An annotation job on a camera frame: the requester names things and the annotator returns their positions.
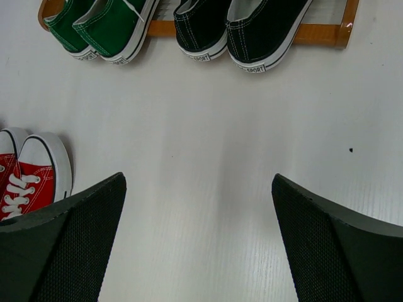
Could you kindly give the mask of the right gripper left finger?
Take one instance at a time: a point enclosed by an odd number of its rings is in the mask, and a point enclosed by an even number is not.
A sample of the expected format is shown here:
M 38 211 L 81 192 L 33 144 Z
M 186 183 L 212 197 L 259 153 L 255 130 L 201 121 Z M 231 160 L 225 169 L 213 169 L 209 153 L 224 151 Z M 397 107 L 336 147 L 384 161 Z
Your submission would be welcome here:
M 126 192 L 118 172 L 1 222 L 1 301 L 97 301 Z

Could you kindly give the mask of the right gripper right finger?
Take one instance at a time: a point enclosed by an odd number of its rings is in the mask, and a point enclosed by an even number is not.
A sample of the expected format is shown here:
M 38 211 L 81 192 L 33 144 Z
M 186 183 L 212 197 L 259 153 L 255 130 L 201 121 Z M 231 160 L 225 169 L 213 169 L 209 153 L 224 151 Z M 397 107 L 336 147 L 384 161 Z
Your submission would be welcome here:
M 281 174 L 271 194 L 299 301 L 402 301 L 402 227 Z

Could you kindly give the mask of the red sneaker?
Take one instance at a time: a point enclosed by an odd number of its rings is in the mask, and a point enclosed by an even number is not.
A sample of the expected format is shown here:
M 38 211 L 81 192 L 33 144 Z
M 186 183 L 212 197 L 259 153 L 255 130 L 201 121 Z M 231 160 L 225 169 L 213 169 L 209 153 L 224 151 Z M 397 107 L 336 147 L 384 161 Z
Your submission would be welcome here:
M 27 136 L 1 197 L 1 221 L 39 210 L 71 195 L 72 168 L 54 133 Z
M 1 221 L 19 216 L 26 195 L 27 177 L 22 176 L 18 156 L 28 133 L 17 127 L 1 130 Z

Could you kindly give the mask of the green sneaker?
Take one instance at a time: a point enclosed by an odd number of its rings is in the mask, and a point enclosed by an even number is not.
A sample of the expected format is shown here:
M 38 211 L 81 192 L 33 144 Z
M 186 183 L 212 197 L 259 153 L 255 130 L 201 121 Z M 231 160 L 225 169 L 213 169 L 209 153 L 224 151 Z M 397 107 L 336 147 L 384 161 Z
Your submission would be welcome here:
M 63 1 L 62 9 L 58 13 L 43 19 L 51 34 L 71 56 L 78 60 L 93 60 L 98 57 L 97 51 L 72 27 L 72 24 L 84 16 L 93 4 L 92 0 Z
M 107 62 L 132 61 L 144 43 L 158 0 L 95 1 L 72 27 Z

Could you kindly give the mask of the black sneaker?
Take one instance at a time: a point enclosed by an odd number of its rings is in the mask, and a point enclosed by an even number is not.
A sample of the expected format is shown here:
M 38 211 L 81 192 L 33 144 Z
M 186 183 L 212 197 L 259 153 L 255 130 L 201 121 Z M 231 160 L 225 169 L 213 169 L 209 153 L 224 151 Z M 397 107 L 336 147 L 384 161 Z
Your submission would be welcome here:
M 232 1 L 225 25 L 236 66 L 258 74 L 278 65 L 311 4 L 310 0 Z
M 227 50 L 225 20 L 228 0 L 181 1 L 174 10 L 176 41 L 181 51 L 197 62 L 209 62 Z

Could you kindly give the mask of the wooden shoe shelf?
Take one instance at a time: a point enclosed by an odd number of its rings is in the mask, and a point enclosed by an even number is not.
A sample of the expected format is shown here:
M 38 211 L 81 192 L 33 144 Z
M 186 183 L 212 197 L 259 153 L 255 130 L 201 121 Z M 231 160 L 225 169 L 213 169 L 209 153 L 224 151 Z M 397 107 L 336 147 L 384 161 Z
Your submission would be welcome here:
M 345 49 L 348 45 L 359 0 L 312 1 L 304 15 L 295 44 Z M 174 37 L 173 11 L 179 1 L 159 1 L 149 26 L 148 35 Z

